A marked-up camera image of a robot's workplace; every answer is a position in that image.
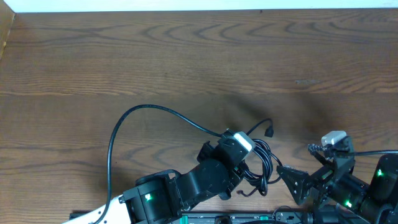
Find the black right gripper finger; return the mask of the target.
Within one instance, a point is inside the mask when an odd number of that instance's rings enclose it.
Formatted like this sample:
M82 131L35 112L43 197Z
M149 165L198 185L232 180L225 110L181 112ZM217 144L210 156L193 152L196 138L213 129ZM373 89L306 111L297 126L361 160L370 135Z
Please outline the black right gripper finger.
M307 172L286 166L277 166L277 173L289 189L295 203L303 204L309 196L311 177Z
M316 144L309 144L308 151L322 165L332 165L332 161L330 159L333 158L333 153L329 148Z

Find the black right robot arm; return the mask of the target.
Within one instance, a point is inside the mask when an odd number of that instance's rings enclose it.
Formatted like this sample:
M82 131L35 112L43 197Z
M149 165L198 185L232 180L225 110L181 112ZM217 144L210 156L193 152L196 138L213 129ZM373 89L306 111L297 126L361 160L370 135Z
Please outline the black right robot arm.
M365 151L380 155L371 183L353 175L355 156L352 138L322 137L320 145L308 145L309 153L322 164L313 174L277 166L297 205L308 201L322 208L330 200L368 223L393 223L397 218L397 151Z

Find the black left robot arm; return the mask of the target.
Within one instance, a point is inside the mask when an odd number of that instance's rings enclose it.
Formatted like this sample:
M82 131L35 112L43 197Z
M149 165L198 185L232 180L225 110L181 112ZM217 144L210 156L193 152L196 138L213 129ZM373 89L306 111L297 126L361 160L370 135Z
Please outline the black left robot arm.
M240 184L243 173L238 166L255 148L244 132L226 131L218 145L204 143L198 165L186 174L165 170L136 180L136 186L92 212L68 221L90 223L170 223L196 205L214 196L223 200Z

